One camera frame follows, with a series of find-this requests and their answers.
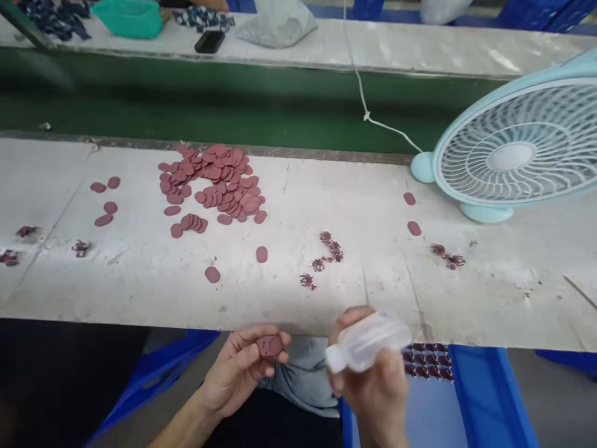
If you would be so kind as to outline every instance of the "smartphone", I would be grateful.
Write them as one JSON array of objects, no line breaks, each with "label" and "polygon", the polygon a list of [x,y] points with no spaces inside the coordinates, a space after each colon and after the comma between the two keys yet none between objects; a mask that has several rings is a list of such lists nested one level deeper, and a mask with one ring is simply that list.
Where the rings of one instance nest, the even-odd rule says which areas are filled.
[{"label": "smartphone", "polygon": [[197,53],[214,54],[224,40],[223,31],[205,31],[195,44]]}]

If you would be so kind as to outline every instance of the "bottle cap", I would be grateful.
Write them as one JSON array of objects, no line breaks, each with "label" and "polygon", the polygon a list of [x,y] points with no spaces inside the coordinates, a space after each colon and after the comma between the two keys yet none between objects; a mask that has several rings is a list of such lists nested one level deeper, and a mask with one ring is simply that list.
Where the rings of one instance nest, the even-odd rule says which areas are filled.
[{"label": "bottle cap", "polygon": [[338,344],[334,344],[325,349],[325,363],[332,373],[338,373],[347,366],[344,359],[344,353],[340,350]]}]

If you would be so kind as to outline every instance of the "power cord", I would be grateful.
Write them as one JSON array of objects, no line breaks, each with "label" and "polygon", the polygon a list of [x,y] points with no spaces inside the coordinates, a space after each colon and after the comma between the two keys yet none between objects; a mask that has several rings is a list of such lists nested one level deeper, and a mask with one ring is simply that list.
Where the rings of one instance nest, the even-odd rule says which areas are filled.
[{"label": "power cord", "polygon": [[359,81],[359,92],[361,93],[361,102],[363,103],[363,109],[365,109],[365,115],[363,116],[363,121],[369,121],[370,123],[381,126],[382,128],[386,128],[389,131],[394,131],[395,133],[399,133],[417,151],[423,152],[423,150],[421,148],[419,148],[408,137],[408,135],[406,135],[402,131],[399,131],[398,129],[391,128],[390,126],[387,126],[383,123],[375,121],[374,119],[371,118],[371,112],[367,109],[367,103],[365,103],[365,94],[363,93],[363,83],[361,82],[361,75],[359,74],[359,71],[356,69],[356,65],[354,64],[353,51],[352,51],[352,48],[350,47],[350,40],[348,39],[348,31],[346,30],[346,0],[344,0],[344,16],[342,17],[342,26],[344,28],[344,38],[346,41],[346,48],[348,49],[348,56],[350,57],[350,64],[352,64],[354,73],[356,74],[356,78]]}]

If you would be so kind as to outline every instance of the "plastic bag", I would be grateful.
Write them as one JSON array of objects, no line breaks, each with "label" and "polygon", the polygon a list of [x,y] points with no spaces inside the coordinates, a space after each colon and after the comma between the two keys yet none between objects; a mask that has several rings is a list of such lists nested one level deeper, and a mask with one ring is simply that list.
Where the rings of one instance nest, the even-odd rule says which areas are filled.
[{"label": "plastic bag", "polygon": [[473,0],[421,0],[421,21],[445,25],[462,16]]},{"label": "plastic bag", "polygon": [[300,0],[255,0],[257,17],[236,28],[236,37],[270,48],[296,44],[317,28],[315,18]]}]

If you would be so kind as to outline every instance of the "plastic bottle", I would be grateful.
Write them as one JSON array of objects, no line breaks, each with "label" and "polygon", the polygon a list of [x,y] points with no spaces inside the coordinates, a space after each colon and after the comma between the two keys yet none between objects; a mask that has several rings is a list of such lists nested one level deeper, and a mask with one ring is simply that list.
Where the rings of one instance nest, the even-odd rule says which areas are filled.
[{"label": "plastic bottle", "polygon": [[346,367],[362,372],[373,366],[382,348],[399,352],[411,341],[408,326],[380,310],[342,330],[338,343],[325,349],[325,361],[332,373]]}]

